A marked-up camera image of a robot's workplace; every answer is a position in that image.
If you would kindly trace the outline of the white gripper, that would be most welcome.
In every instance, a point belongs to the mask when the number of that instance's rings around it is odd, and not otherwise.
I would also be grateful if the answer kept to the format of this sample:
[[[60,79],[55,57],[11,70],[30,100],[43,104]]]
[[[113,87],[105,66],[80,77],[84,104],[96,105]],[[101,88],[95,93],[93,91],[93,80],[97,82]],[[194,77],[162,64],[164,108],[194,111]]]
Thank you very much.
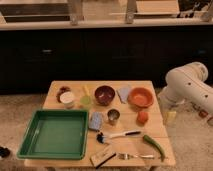
[[[175,120],[177,112],[173,109],[173,106],[163,97],[160,98],[160,104],[163,122],[165,125],[170,125]]]

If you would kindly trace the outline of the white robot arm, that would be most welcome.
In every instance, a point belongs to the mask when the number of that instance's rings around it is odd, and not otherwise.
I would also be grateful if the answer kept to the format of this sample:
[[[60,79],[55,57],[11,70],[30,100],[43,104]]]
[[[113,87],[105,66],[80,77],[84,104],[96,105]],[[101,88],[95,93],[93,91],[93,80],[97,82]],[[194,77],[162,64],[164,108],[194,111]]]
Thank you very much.
[[[205,83],[207,78],[208,69],[200,62],[173,68],[166,74],[166,86],[158,94],[164,124],[173,119],[174,108],[186,100],[213,115],[213,87]]]

